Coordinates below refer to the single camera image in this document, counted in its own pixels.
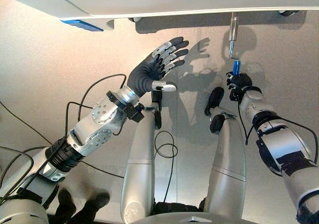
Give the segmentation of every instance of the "black cable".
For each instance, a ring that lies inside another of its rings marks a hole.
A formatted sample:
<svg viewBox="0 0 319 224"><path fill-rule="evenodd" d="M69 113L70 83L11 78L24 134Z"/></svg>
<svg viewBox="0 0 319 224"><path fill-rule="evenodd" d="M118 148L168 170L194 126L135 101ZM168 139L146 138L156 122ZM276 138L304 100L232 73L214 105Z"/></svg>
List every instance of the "black cable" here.
<svg viewBox="0 0 319 224"><path fill-rule="evenodd" d="M254 126L252 125L251 128L250 128L250 130L249 130L249 132L248 132L248 135L247 135L247 137L246 137L246 141L245 141L245 144L246 144L246 145L248 145L248 139L249 139L250 133L251 133L251 131L253 130L253 128L254 128Z"/></svg>
<svg viewBox="0 0 319 224"><path fill-rule="evenodd" d="M120 175L117 175L117 174L114 174L114 173L109 173L109 172L107 172L107 171L104 171L104 170L102 170L102 169L99 169L99 168L93 166L92 164L86 163L86 162L84 162L84 161L81 161L81 162L84 163L84 164L86 164L86 165L88 165L88 166L90 166L90 167L92 167L92 168L94 168L94 169L96 169L96 170L99 170L100 172L103 172L103 173L106 173L106 174L109 174L109 175L112 175L112 176L115 176L115 177L118 177L118 178L124 178L123 176L120 176Z"/></svg>
<svg viewBox="0 0 319 224"><path fill-rule="evenodd" d="M111 78L111 77L115 77L115 76L124 76L124 79L123 79L123 82L120 86L120 88L123 87L125 81L126 81L126 75L125 74L115 74L115 75L110 75L110 76L107 76L107 77L104 77L96 82L94 82L87 90L86 92L84 93L84 96L82 97L82 100L80 102L80 107L79 107L79 110L78 110L78 122L80 121L81 119L81 109L82 109L82 106L83 106L83 103L84 103L84 100L85 100L85 97L87 96L87 94L89 93L90 89L92 89L97 83L103 81L103 80L106 80L108 78Z"/></svg>
<svg viewBox="0 0 319 224"><path fill-rule="evenodd" d="M159 148L157 148L156 146L156 140L157 140L157 137L159 134L161 133L168 133L171 138L172 138L172 143L165 143L165 144L162 144ZM166 146L166 145L171 145L171 150L172 150L172 156L166 156L164 154L162 154L159 149ZM160 131L159 133L157 133L157 135L155 136L155 139L154 139L154 147L155 147L155 150L156 150L156 153L155 153L155 156L154 158L156 157L156 154L159 154L160 156L162 156L163 158L171 158L172 161L171 161L171 170L170 170L170 176L169 176L169 181L168 181L168 185L167 185L167 189L166 189L166 193L165 193L165 197L164 197L164 202L166 201L166 197L167 197L167 193L168 193L168 190L169 190L169 186L170 186L170 181L171 181L171 177L172 177L172 174L173 174L173 166L174 166L174 157L178 154L178 148L174 145L174 138L172 136L172 134L166 130L162 130Z"/></svg>
<svg viewBox="0 0 319 224"><path fill-rule="evenodd" d="M23 151L23 153L27 153L29 151L32 150L36 150L36 149L43 149L46 148L47 146L41 146L41 147L34 147L34 148L28 148L26 150ZM4 181L4 177L7 174L9 168L12 166L12 164L21 156L21 154L17 155L16 157L14 157L10 163L5 167L5 169L2 171L1 176L0 176L0 189L2 187L3 181Z"/></svg>
<svg viewBox="0 0 319 224"><path fill-rule="evenodd" d="M26 157L28 157L30 159L30 166L29 168L25 171L25 173L19 178L19 180L5 193L5 195L1 198L0 200L0 205L3 203L3 201L10 195L10 193L16 188L16 186L26 177L26 175L29 173L29 171L32 169L33 165L34 165L34 161L32 159L31 156L29 156L28 154L26 153L23 153L19 150L16 150L16 149L13 149L13 148L7 148L7 147L3 147L3 146L0 146L0 149L4 149L4 150L7 150L7 151L10 151L10 152L15 152L15 153L18 153L18 154L21 154L21 155L24 155Z"/></svg>
<svg viewBox="0 0 319 224"><path fill-rule="evenodd" d="M20 120L22 123L24 123L26 126L31 128L34 132L36 132L38 135L40 135L45 141L47 141L49 144L52 144L49 140L47 140L39 131L37 131L35 128L24 122L22 119L20 119L18 116L16 116L14 113L12 113L1 101L0 104L8 111L12 116L16 117L18 120Z"/></svg>
<svg viewBox="0 0 319 224"><path fill-rule="evenodd" d="M127 120L127 117L125 117L121 123L121 127L120 127L120 131L118 133L113 133L114 136L118 136L121 132L122 132L122 128L123 128L123 125L125 123L125 121Z"/></svg>
<svg viewBox="0 0 319 224"><path fill-rule="evenodd" d="M66 115L65 115L65 123L66 123L66 127L65 127L65 133L64 133L64 140L63 141L61 141L61 144L57 147L57 149L48 157L48 159L41 165L41 167L34 173L34 175L33 175L33 177L28 181L28 183L26 184L26 186L24 186L24 188L23 188L23 190L22 191L24 191L29 185L30 185L30 183L35 179L35 177L39 174L39 172L41 171L41 169L42 168L44 168L45 167L45 165L53 158L53 156L59 151L59 149L61 148L61 146L63 145L63 142L65 141L65 139L66 139L66 136L67 136L67 130L68 130L68 128L67 128L67 123L68 123L68 110L69 110L69 105L70 104L77 104L77 105L79 105L79 112L78 112L78 119L79 119L79 117L80 117L80 114L81 114L81 108L82 107L86 107L86 108L90 108L90 109L92 109L91 107L88 107L88 106L84 106L83 105L83 102L84 102L84 99L85 99L85 97L86 97L86 95L88 94L88 92L91 90L91 88L92 87L94 87L97 83L99 83L99 82L101 82L101 81L103 81L103 80L105 80L105 79L108 79L108 78L111 78L111 77L115 77L115 76L124 76L124 80L123 80L123 82L122 82L122 84L121 84L121 86L120 86L120 88L122 88L123 87L123 85L124 85L124 83L125 83L125 81L126 81L126 75L125 74L115 74L115 75L111 75L111 76L107 76L107 77L104 77L104 78L102 78L102 79L100 79L100 80L98 80L97 82L95 82L93 85L91 85L90 87L89 87L89 89L86 91L86 93L84 94L84 96L83 96L83 98L82 98L82 101L81 101L81 103L79 104L79 103L76 103L76 102L69 102L68 104L67 104L67 108L66 108ZM19 119L21 122L23 122L25 125L27 125L29 128L31 128L33 131L35 131L38 135L40 135L43 139L45 139L48 143L50 143L51 145L52 145L52 143L48 140L48 139L46 139L40 132L38 132L36 129L34 129L32 126L30 126L29 124L27 124L26 122L24 122L23 120L21 120L19 117L17 117L15 114L13 114L2 102L0 102L0 104L11 114L11 115L13 115L15 118L17 118L17 119ZM10 162L10 164L8 165L8 169L9 169L9 167L12 165L12 163L15 161L15 160L12 160L11 162ZM33 162L33 159L32 159L32 164L31 164L31 166L29 167L29 169L28 169L28 172L31 170L31 168L33 167L33 164L34 164L34 162ZM98 169L98 168L96 168L96 167L94 167L93 165L90 165L92 168L95 168L95 169L97 169L97 170L99 170L99 171L103 171L103 170L101 170L101 169ZM18 180L18 182L16 182L15 184L14 184L14 186L11 188L11 189L14 189L22 180L23 180L23 178L28 174L28 172L26 172L19 180ZM8 193L6 193L6 197L10 194L10 192L12 191L12 190L9 190L8 191ZM2 198L2 200L0 201L0 204L3 202L3 200L6 198L6 197L3 197Z"/></svg>
<svg viewBox="0 0 319 224"><path fill-rule="evenodd" d="M65 129L64 129L64 137L67 136L68 134L68 120L69 120L69 106L70 104L75 104L75 105L78 105L80 107L85 107L85 108L89 108L89 109L93 109L92 107L89 107L89 106L85 106L83 104L79 104L79 103L76 103L76 102L73 102L73 101L70 101L68 102L68 104L66 105L66 111L65 111Z"/></svg>
<svg viewBox="0 0 319 224"><path fill-rule="evenodd" d="M247 131L246 131L246 127L244 125L243 119L241 118L240 109L239 109L239 102L238 102L238 113L239 113L240 122L243 125L244 131L245 131L245 138L247 140Z"/></svg>
<svg viewBox="0 0 319 224"><path fill-rule="evenodd" d="M287 121L287 122L289 122L289 123L292 123L292 124L294 124L294 125L297 125L297 126L299 126L299 127L301 127L301 128L304 128L304 129L310 131L310 132L313 134L313 136L314 136L314 138L315 138L315 145L316 145L316 152L315 152L314 163L317 164L317 160L318 160L318 138L317 138L316 133L315 133L312 129L310 129L310 128L306 127L306 126L303 126L303 125L301 125L301 124L299 124L299 123L293 122L293 121L291 121L291 120L288 120L288 119L282 118L282 117L280 117L280 119L282 119L282 120L284 120L284 121Z"/></svg>

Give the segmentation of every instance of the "black shoe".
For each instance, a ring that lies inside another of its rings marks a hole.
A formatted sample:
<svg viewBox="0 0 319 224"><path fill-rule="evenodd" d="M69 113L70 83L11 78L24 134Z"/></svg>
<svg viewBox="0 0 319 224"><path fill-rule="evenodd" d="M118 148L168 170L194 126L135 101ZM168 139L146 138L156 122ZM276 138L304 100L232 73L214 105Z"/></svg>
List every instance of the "black shoe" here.
<svg viewBox="0 0 319 224"><path fill-rule="evenodd" d="M65 188L62 188L61 191L59 192L58 200L60 205L69 206L71 212L73 212L73 214L75 213L76 207L74 205L72 196L68 192L68 190L66 190Z"/></svg>
<svg viewBox="0 0 319 224"><path fill-rule="evenodd" d="M100 209L106 206L110 201L110 195L108 193L101 193L95 198L95 205Z"/></svg>

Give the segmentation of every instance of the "blue cylinder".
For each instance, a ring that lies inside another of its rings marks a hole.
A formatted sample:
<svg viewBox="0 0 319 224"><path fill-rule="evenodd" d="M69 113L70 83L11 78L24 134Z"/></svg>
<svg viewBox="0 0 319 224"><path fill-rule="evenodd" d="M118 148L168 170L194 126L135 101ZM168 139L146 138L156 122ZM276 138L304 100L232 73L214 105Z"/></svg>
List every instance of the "blue cylinder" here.
<svg viewBox="0 0 319 224"><path fill-rule="evenodd" d="M240 61L234 61L233 76L238 76L240 73Z"/></svg>

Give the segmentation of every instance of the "person's leg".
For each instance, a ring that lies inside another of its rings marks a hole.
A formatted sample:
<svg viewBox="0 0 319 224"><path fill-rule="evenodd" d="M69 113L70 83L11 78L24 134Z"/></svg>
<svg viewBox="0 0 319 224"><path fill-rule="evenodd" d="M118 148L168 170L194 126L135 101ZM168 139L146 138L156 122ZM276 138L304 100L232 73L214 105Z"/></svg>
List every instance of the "person's leg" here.
<svg viewBox="0 0 319 224"><path fill-rule="evenodd" d="M76 211L71 194L65 189L61 189L58 195L59 206L55 215L49 219L50 224L65 224Z"/></svg>
<svg viewBox="0 0 319 224"><path fill-rule="evenodd" d="M95 218L96 212L110 201L108 193L99 194L96 199L85 203L83 209L72 217L68 224L90 224Z"/></svg>

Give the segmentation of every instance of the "wire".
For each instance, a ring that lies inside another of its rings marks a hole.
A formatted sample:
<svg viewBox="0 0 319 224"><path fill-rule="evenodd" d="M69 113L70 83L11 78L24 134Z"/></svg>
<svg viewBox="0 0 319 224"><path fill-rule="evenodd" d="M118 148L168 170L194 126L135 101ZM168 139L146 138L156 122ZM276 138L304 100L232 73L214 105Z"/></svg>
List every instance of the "wire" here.
<svg viewBox="0 0 319 224"><path fill-rule="evenodd" d="M244 131L245 131L245 138L247 140L247 131L246 131L246 127L244 125L243 119L241 118L240 109L239 109L239 102L238 102L238 113L239 113L240 122L243 125Z"/></svg>
<svg viewBox="0 0 319 224"><path fill-rule="evenodd" d="M24 123L26 126L28 126L29 128L31 128L34 132L36 132L38 135L40 135L45 141L47 141L49 144L52 144L49 140L46 139L46 137L44 137L39 131L37 131L35 128L33 128L31 125L27 124L26 122L24 122L22 119L20 119L18 116L16 116L14 113L12 113L1 101L0 104L6 109L6 111L8 111L12 116L14 116L15 118L17 118L18 120L20 120L22 123Z"/></svg>
<svg viewBox="0 0 319 224"><path fill-rule="evenodd" d="M297 126L299 126L299 127L301 127L301 128L304 128L304 129L310 131L310 132L313 134L313 136L314 136L314 138L315 138L315 145L316 145L316 153L315 153L314 163L317 164L317 160L318 160L318 138L317 138L316 133L315 133L312 129L310 129L310 128L306 127L306 126L303 126L303 125L301 125L301 124L299 124L299 123L293 122L293 121L291 121L291 120L288 120L288 119L282 118L282 117L280 117L280 119L282 119L282 120L284 120L284 121L287 121L287 122L289 122L289 123L292 123L292 124L294 124L294 125L297 125Z"/></svg>
<svg viewBox="0 0 319 224"><path fill-rule="evenodd" d="M248 132L248 135L247 135L247 137L246 137L246 141L245 141L245 144L246 144L246 145L248 145L248 139L249 139L250 133L251 133L251 131L253 130L253 128L254 128L254 126L252 125L251 128L250 128L250 130L249 130L249 132Z"/></svg>
<svg viewBox="0 0 319 224"><path fill-rule="evenodd" d="M80 102L80 107L79 107L79 110L78 110L78 122L80 121L81 119L81 109L82 109L82 106L83 106L83 103L84 103L84 100L85 100L85 97L87 96L87 94L89 93L90 89L92 89L96 84L98 84L99 82L103 81L103 80L106 80L108 78L111 78L111 77L115 77L115 76L124 76L124 79L123 79L123 82L120 86L120 89L123 87L125 81L126 81L126 75L125 74L115 74L115 75L110 75L110 76L107 76L107 77L104 77L96 82L94 82L87 90L86 92L84 93L83 97L82 97L82 100Z"/></svg>
<svg viewBox="0 0 319 224"><path fill-rule="evenodd" d="M29 151L32 151L32 150L36 150L36 149L44 149L46 148L47 146L41 146L41 147L34 147L34 148L28 148L26 150L23 151L23 153L27 153ZM7 174L9 168L12 166L12 164L21 156L21 154L17 155L16 157L14 157L10 163L5 167L5 169L2 171L1 173L1 176L0 176L0 189L2 187L2 184L3 184L3 181L4 181L4 177L5 175Z"/></svg>
<svg viewBox="0 0 319 224"><path fill-rule="evenodd" d="M65 111L65 130L64 130L64 137L67 136L67 133L68 133L68 120L69 120L69 106L70 104L75 104L75 105L78 105L80 107L85 107L85 108L89 108L89 109L93 109L92 107L90 106L85 106L83 104L79 104L79 103L76 103L76 102L73 102L73 101L70 101L68 102L68 104L66 105L66 111Z"/></svg>
<svg viewBox="0 0 319 224"><path fill-rule="evenodd" d="M4 149L4 150L7 150L7 151L10 151L10 152L15 152L15 153L18 153L18 154L21 154L21 155L24 155L26 157L28 157L28 159L30 160L30 166L29 168L25 171L25 173L19 178L19 180L5 193L5 195L1 198L0 200L0 205L3 203L3 201L10 195L10 193L16 188L16 186L26 177L26 175L29 173L29 171L32 169L33 167L33 164L34 164L34 161L32 159L31 156L29 156L28 154L26 153L23 153L21 151L18 151L16 149L13 149L13 148L7 148L7 147L3 147L3 146L0 146L0 149Z"/></svg>
<svg viewBox="0 0 319 224"><path fill-rule="evenodd" d="M121 127L120 127L120 131L118 133L113 133L114 136L118 136L121 132L122 132L122 128L123 128L123 125L125 123L125 121L127 120L127 117L125 117L121 123Z"/></svg>
<svg viewBox="0 0 319 224"><path fill-rule="evenodd" d="M157 148L156 146L156 140L157 140L157 137L159 134L161 133L168 133L171 138L172 138L172 143L165 143L165 144L162 144L159 148ZM159 150L160 148L166 146L166 145L170 145L172 146L171 150L172 150L172 156L166 156L164 154L162 154ZM170 181L171 181L171 177L172 177L172 174L173 174L173 167L174 167L174 157L178 154L178 148L174 145L174 138L172 136L172 134L166 130L162 130L160 131L159 133L157 133L157 135L155 136L155 139L154 139L154 147L155 147L155 150L156 150L156 153L155 153L155 156L154 158L156 157L156 154L159 154L160 156L162 156L163 158L171 158L171 170L170 170L170 176L169 176L169 181L168 181L168 185L167 185L167 189L166 189L166 193L165 193L165 197L164 197L164 201L166 201L166 197L167 197L167 193L168 193L168 190L169 190L169 186L170 186Z"/></svg>
<svg viewBox="0 0 319 224"><path fill-rule="evenodd" d="M94 168L94 169L96 169L96 170L99 170L99 171L101 171L101 172L103 172L103 173L106 173L106 174L109 174L109 175L112 175L112 176L115 176L115 177L118 177L118 178L124 178L123 176L120 176L120 175L117 175L117 174L114 174L114 173L109 173L109 172L107 172L107 171L104 171L104 170L102 170L102 169L99 169L99 168L93 166L92 164L86 163L86 162L84 162L84 161L81 161L81 162L84 163L84 164L86 164L86 165L88 165L88 166L90 166L90 167L92 167L92 168Z"/></svg>

